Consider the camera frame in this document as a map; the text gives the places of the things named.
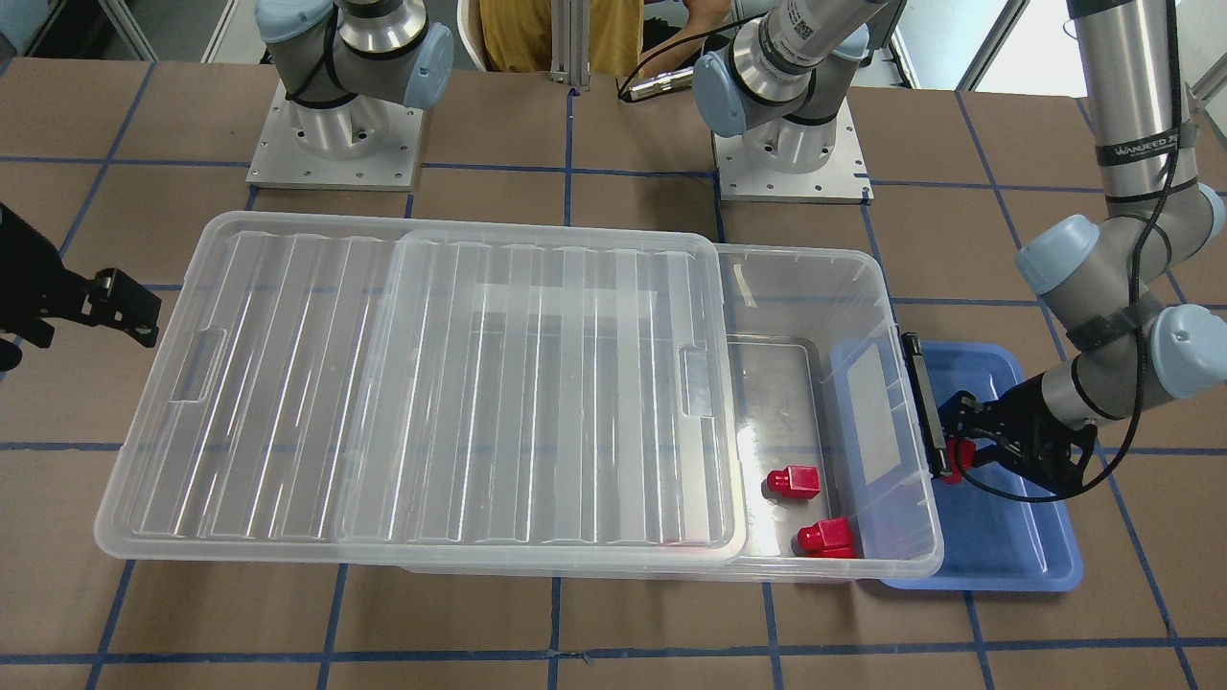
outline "white chair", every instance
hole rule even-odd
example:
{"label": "white chair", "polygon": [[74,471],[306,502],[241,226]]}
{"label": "white chair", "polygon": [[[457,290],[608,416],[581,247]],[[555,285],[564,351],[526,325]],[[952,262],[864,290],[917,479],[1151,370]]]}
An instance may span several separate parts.
{"label": "white chair", "polygon": [[481,33],[481,7],[477,0],[458,0],[456,2],[456,32],[460,34],[460,44],[464,45],[472,64],[479,71],[488,71],[486,66],[486,41]]}

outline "person's arm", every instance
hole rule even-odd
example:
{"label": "person's arm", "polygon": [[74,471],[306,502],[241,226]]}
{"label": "person's arm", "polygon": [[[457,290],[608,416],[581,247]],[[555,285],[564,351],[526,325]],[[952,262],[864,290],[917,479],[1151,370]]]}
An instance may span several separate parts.
{"label": "person's arm", "polygon": [[[728,17],[729,12],[733,11],[733,0],[683,0],[683,2],[686,4],[686,9],[690,11],[690,18],[686,21],[686,26],[682,27],[680,32],[665,42],[666,45],[721,26],[725,17]],[[702,41],[691,41],[688,43],[683,43],[682,45],[677,45],[676,48],[665,50],[643,66],[643,71],[639,74],[639,77],[650,79],[660,72],[667,72],[677,69],[677,65],[682,64],[686,58],[693,55],[694,52],[702,45]],[[652,50],[644,52],[639,59],[643,60],[643,58],[647,58],[653,53],[653,50],[659,48],[660,47],[658,45]]]}

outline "white mounting plate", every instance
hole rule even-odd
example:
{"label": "white mounting plate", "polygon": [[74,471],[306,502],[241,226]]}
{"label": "white mounting plate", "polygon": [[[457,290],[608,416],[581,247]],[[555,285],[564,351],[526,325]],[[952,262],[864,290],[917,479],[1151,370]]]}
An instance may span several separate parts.
{"label": "white mounting plate", "polygon": [[802,204],[860,204],[874,199],[865,156],[852,122],[848,101],[836,115],[839,128],[827,165],[811,173],[782,173],[746,155],[741,136],[715,140],[720,169],[720,198],[725,201],[791,201]]}
{"label": "white mounting plate", "polygon": [[286,87],[277,83],[260,141],[252,155],[247,183],[271,189],[351,189],[411,192],[422,142],[423,110],[377,101],[388,110],[387,139],[369,156],[324,158],[298,144],[290,126]]}

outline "person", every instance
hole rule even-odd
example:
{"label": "person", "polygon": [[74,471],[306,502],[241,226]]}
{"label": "person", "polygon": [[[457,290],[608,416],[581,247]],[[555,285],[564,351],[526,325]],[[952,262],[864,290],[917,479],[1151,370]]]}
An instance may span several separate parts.
{"label": "person", "polygon": [[[712,31],[733,10],[733,0],[682,0],[688,17],[669,41],[676,42]],[[644,55],[644,0],[591,0],[589,65],[594,72],[626,77]],[[497,71],[530,72],[550,69],[552,58],[552,12],[550,0],[479,0],[482,39],[490,68]],[[650,77],[677,69],[693,55],[701,41],[677,45],[653,58],[639,76]]]}

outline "velcro strap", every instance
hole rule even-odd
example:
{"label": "velcro strap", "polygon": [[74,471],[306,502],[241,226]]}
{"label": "velcro strap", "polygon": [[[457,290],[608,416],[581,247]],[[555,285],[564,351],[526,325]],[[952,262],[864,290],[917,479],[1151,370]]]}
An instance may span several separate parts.
{"label": "velcro strap", "polygon": [[1106,317],[1094,317],[1065,335],[1075,347],[1090,352],[1137,330],[1163,308],[1163,301],[1153,292],[1147,292],[1137,302]]}
{"label": "velcro strap", "polygon": [[1185,120],[1169,130],[1110,146],[1096,146],[1094,157],[1101,166],[1124,166],[1163,153],[1177,147],[1189,149],[1198,138],[1198,125]]}

